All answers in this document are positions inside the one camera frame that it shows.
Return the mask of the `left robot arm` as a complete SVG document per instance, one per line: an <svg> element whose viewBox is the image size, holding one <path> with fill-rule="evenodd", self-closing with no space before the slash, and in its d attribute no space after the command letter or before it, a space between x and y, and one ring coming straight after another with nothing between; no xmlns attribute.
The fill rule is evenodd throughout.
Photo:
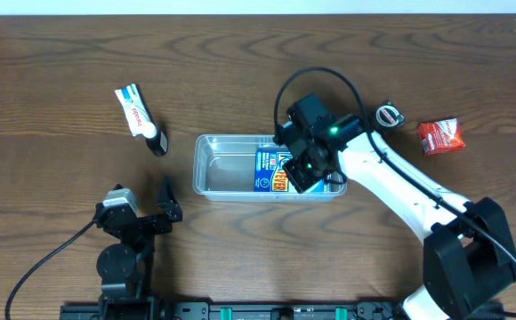
<svg viewBox="0 0 516 320"><path fill-rule="evenodd" d="M93 222L119 242L105 248L96 262L101 277L99 311L95 319L164 319L165 303L151 290L155 237L173 231L182 210L164 177L157 193L160 213L139 217L139 203L129 188L116 185L96 204Z"/></svg>

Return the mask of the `blue fever patch box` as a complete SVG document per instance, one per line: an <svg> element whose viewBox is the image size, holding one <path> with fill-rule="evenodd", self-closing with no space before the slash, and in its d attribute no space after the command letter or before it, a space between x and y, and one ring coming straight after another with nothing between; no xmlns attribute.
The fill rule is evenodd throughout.
<svg viewBox="0 0 516 320"><path fill-rule="evenodd" d="M258 148L255 152L254 192L297 194L283 169L292 157L286 148Z"/></svg>

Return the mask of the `red Panadol ActiFast box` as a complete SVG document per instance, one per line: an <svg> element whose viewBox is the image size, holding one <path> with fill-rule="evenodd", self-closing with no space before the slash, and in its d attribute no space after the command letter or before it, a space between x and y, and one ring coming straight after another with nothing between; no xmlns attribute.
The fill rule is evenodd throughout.
<svg viewBox="0 0 516 320"><path fill-rule="evenodd" d="M456 118L421 123L417 127L423 152L427 156L450 153L465 148L461 127Z"/></svg>

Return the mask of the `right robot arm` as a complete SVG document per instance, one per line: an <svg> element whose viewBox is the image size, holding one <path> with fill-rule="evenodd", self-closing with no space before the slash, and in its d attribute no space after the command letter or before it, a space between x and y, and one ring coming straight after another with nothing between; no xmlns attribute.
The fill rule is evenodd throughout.
<svg viewBox="0 0 516 320"><path fill-rule="evenodd" d="M332 173L368 189L423 245L423 284L399 306L406 319L468 319L516 283L516 249L503 208L443 188L388 148L366 116L291 111L275 142L299 192Z"/></svg>

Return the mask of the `green Zam-Buk box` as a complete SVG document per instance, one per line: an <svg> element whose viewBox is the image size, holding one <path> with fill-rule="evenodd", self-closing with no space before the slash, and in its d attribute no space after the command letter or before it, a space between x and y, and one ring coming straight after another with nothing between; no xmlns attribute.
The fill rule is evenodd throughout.
<svg viewBox="0 0 516 320"><path fill-rule="evenodd" d="M369 122L375 131L384 135L399 129L406 119L391 101L387 101L371 113Z"/></svg>

